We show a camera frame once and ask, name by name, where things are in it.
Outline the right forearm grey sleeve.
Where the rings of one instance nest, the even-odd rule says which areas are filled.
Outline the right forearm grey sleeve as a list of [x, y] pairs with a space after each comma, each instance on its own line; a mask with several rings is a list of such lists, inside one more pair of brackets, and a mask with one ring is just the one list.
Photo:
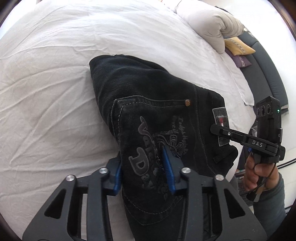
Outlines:
[[278, 184], [262, 192], [259, 202], [253, 204], [254, 215], [266, 232], [267, 239], [279, 228], [285, 214], [285, 183], [279, 173]]

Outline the right hand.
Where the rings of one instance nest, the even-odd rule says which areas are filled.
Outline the right hand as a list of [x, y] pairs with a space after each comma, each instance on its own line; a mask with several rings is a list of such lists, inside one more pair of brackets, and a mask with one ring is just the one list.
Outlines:
[[243, 187], [250, 191], [257, 187], [260, 177], [267, 178], [265, 190], [276, 187], [280, 180], [278, 168], [274, 164], [255, 164], [252, 154], [249, 154], [245, 163], [245, 174], [243, 177]]

